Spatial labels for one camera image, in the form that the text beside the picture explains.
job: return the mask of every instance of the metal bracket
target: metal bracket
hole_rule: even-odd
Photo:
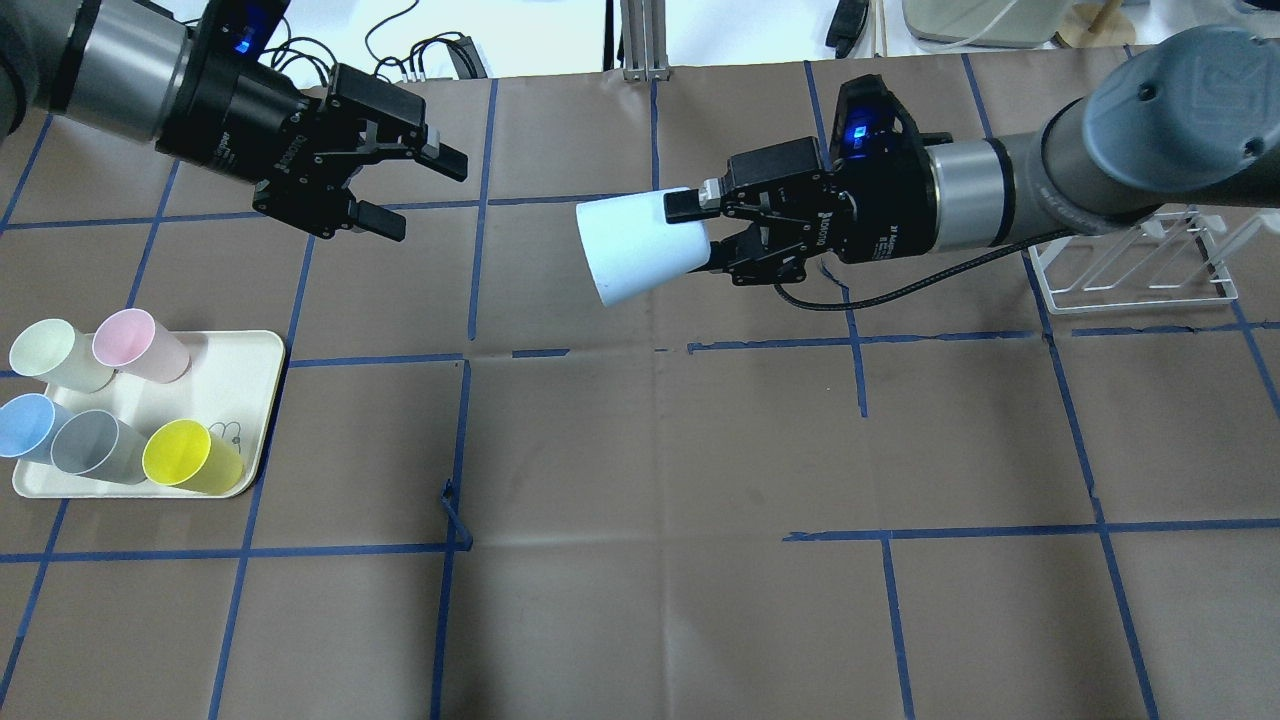
[[[667,79],[667,0],[621,0],[622,77],[628,82]]]

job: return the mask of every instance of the tray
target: tray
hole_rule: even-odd
[[[191,350],[191,369],[160,384],[125,373],[93,393],[63,387],[45,391],[73,413],[108,410],[143,437],[170,420],[191,418],[220,432],[244,459],[244,475],[223,495],[204,495],[138,478],[137,484],[108,483],[60,473],[51,465],[18,461],[13,489],[23,497],[154,497],[216,500],[244,492],[257,477],[262,441],[284,369],[284,342],[270,331],[173,333]]]

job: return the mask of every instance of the blue cup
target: blue cup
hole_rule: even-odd
[[[19,395],[0,407],[0,457],[51,465],[54,436],[73,413],[44,395]]]

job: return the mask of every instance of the plastic cup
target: plastic cup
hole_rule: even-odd
[[[703,223],[667,223],[659,190],[582,202],[577,231],[595,290],[608,307],[707,264],[712,246]]]
[[[196,420],[174,420],[147,441],[142,469],[161,486],[223,495],[239,482],[244,461],[236,446],[205,425]]]
[[[19,395],[0,407],[0,457],[51,465],[54,436],[70,419],[70,410],[44,395]]]
[[[93,336],[93,357],[108,368],[157,383],[172,383],[191,366],[187,346],[138,307],[102,320]]]
[[[142,480],[143,445],[146,438],[115,415],[86,410],[58,430],[50,456],[68,475],[132,484]]]
[[[93,359],[92,341],[67,320],[50,318],[22,331],[9,348],[14,373],[78,392],[95,392],[114,372]]]

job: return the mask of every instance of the white floor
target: white floor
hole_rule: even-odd
[[[178,19],[197,17],[204,0],[160,0]],[[370,69],[365,32],[410,0],[294,0],[288,18],[294,35],[329,45],[338,59]],[[937,44],[908,32],[902,0],[873,0],[883,22],[868,23],[855,55],[919,55]],[[823,45],[836,0],[668,0],[667,49],[672,65],[741,65],[819,60],[833,56]],[[1160,42],[1188,27],[1219,22],[1244,24],[1268,37],[1280,36],[1280,13],[1247,13],[1239,0],[1151,0],[1123,12],[1138,28],[1138,44]],[[616,14],[616,28],[621,15]],[[600,69],[604,4],[600,0],[421,0],[408,14],[372,37],[379,56],[403,55],[417,40],[458,29],[474,37],[490,76],[586,73]],[[297,63],[289,74],[300,85],[315,82]],[[452,77],[453,65],[436,45],[428,54],[428,74]]]

